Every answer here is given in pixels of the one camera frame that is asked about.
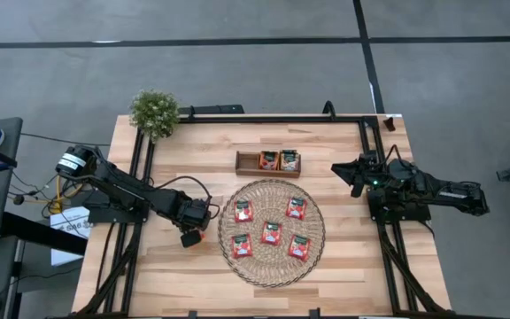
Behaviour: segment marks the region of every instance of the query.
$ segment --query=wooden tabletop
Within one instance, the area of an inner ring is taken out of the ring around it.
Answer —
[[[385,152],[396,144],[403,157],[411,160],[403,120],[396,118],[395,126],[394,132],[381,126]],[[129,170],[135,133],[128,117],[120,116],[109,161],[125,171]],[[323,315],[391,313],[377,229],[369,218],[365,196],[352,198],[350,187],[330,170],[333,163],[355,160],[361,153],[357,124],[182,124],[171,137],[157,142],[151,176],[155,184],[161,184],[179,175],[193,175],[212,193],[212,202],[224,205],[236,190],[260,179],[236,175],[236,151],[281,149],[296,149],[303,155],[300,178],[288,180],[313,197],[324,217],[326,245],[316,269],[282,288],[247,284],[221,255],[216,221],[209,225],[201,244],[184,249],[179,230],[151,212],[143,227],[130,315],[187,315],[189,310],[199,315],[307,315],[317,307]],[[143,147],[140,174],[145,152]],[[205,196],[192,181],[180,180],[172,187],[193,198]],[[401,224],[411,270],[434,300],[449,308],[433,237],[418,222]],[[85,306],[95,292],[108,228],[109,224],[97,225],[91,232],[73,311]],[[111,266],[117,229],[104,277]],[[401,307],[406,308],[402,277],[395,273]],[[114,310],[120,308],[124,282],[122,276]]]

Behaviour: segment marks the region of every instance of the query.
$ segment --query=potted plant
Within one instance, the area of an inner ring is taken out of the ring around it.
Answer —
[[[133,98],[130,123],[140,128],[153,143],[160,137],[169,137],[178,124],[178,102],[172,94],[142,90]]]

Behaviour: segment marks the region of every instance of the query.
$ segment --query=gray floor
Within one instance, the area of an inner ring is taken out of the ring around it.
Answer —
[[[364,0],[370,36],[510,35],[510,1]],[[351,0],[0,0],[0,42],[356,36]],[[420,167],[475,180],[491,214],[434,207],[452,306],[510,317],[510,43],[375,44],[387,113],[402,113]],[[107,143],[140,89],[184,105],[243,104],[247,113],[371,113],[359,44],[0,50],[0,118],[24,131]],[[66,144],[24,137],[20,176],[44,183]],[[40,218],[39,206],[9,210]],[[24,297],[21,317],[64,315],[76,281]],[[37,305],[52,305],[43,312]]]

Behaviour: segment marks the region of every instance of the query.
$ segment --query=wooden box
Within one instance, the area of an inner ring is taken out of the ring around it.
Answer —
[[[257,152],[236,153],[237,175],[298,178],[301,169],[302,156],[300,154],[298,154],[298,169],[296,171],[283,171],[259,169],[259,153]]]

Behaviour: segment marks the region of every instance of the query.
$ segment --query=woven basket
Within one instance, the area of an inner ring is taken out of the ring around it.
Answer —
[[[303,221],[286,216],[292,197],[306,199]],[[253,206],[252,222],[236,222],[235,202],[250,200]],[[279,245],[261,243],[265,222],[282,225]],[[251,234],[251,257],[234,258],[231,238]],[[288,255],[292,236],[311,240],[308,259],[302,261]],[[229,266],[243,280],[262,287],[279,287],[292,284],[306,276],[320,260],[326,240],[324,219],[314,200],[298,186],[280,180],[261,180],[237,191],[224,207],[218,227],[220,248]]]

